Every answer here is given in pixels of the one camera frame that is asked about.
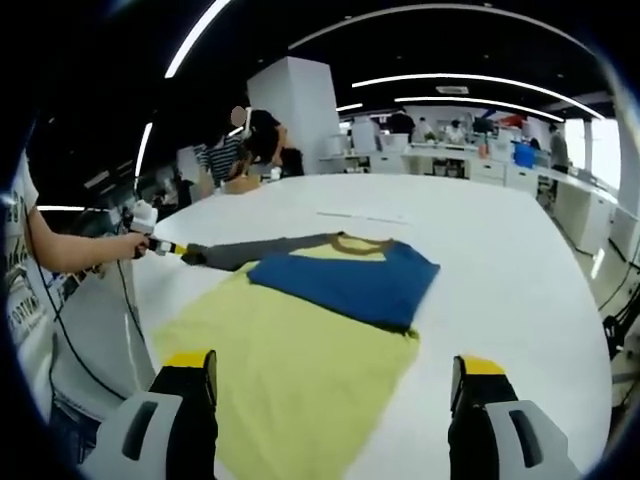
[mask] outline ceiling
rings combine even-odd
[[[154,123],[143,172],[175,159],[177,148],[210,140],[246,105],[246,80],[285,55],[331,66],[338,105],[394,106],[393,99],[437,95],[436,85],[465,85],[470,96],[541,109],[556,99],[490,82],[409,80],[354,89],[351,84],[416,73],[469,73],[531,83],[563,95],[607,89],[584,49],[541,27],[485,12],[451,9],[393,13],[357,22],[288,50],[292,43],[346,17],[425,2],[234,0],[203,33],[177,75],[173,55],[209,0],[132,0],[100,11],[74,30],[51,64],[30,148],[41,203],[95,204],[82,184],[135,160],[145,124]],[[467,2],[484,5],[484,2]],[[493,1],[576,37],[592,22],[562,2]],[[610,105],[592,105],[612,115]],[[572,108],[555,112],[584,115]],[[65,188],[48,181],[64,172]],[[109,181],[132,182],[133,172]]]

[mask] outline floor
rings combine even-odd
[[[602,250],[601,254],[594,257],[575,250],[574,255],[589,282],[596,305],[600,307],[622,284],[628,265],[610,243]],[[637,285],[638,281],[640,281],[640,272],[638,269],[632,268],[618,293],[602,309],[603,319],[607,315],[617,313],[627,303],[630,290]],[[634,330],[640,334],[640,322],[636,322]],[[613,375],[612,404],[617,406],[633,387],[634,376],[637,377],[640,374],[640,358],[629,359],[625,354],[617,355],[611,363],[611,373]],[[640,390],[637,387],[636,384],[633,392],[634,397]]]

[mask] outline jeans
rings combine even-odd
[[[53,401],[49,428],[56,439],[58,455],[68,466],[79,465],[93,451],[99,426],[100,422],[66,403]]]

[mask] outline gray t-shirt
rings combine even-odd
[[[36,205],[38,192],[29,174],[25,154],[8,194],[2,196],[5,219],[4,262],[9,330],[27,383],[40,413],[48,419],[51,408],[49,366],[53,325],[27,277],[29,252],[25,240],[26,215]]]
[[[551,136],[551,166],[569,166],[569,154],[567,152],[567,142],[562,135],[554,133]]]

